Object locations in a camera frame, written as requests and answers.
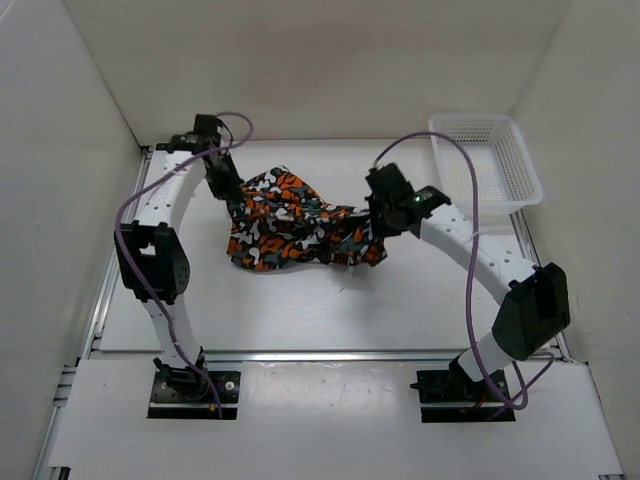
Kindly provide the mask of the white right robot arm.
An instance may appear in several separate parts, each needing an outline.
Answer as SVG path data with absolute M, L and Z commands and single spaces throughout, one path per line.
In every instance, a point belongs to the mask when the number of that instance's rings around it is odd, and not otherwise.
M 480 393 L 486 378 L 513 361 L 529 359 L 570 324 L 567 278 L 554 263 L 538 266 L 484 237 L 434 187 L 374 187 L 372 223 L 384 233 L 409 231 L 467 270 L 465 315 L 472 313 L 474 282 L 499 304 L 489 333 L 469 334 L 469 348 L 450 364 L 449 387 L 460 399 Z

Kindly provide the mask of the orange camouflage shorts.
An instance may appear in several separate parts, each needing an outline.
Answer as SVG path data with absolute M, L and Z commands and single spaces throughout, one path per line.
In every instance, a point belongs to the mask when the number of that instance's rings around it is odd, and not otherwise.
M 226 202 L 231 220 L 227 255 L 243 269 L 275 271 L 295 263 L 374 267 L 387 257 L 365 208 L 326 202 L 286 166 L 241 185 Z

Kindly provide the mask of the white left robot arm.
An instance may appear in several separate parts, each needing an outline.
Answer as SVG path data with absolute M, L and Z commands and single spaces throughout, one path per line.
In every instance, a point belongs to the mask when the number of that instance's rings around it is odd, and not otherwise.
M 161 381 L 189 402 L 216 403 L 219 398 L 186 311 L 190 264 L 178 233 L 201 182 L 208 183 L 217 200 L 242 199 L 242 180 L 229 153 L 232 143 L 218 128 L 173 136 L 166 147 L 165 173 L 140 192 L 147 199 L 139 212 L 129 222 L 116 217 L 122 282 L 148 313 L 160 345 L 154 364 Z

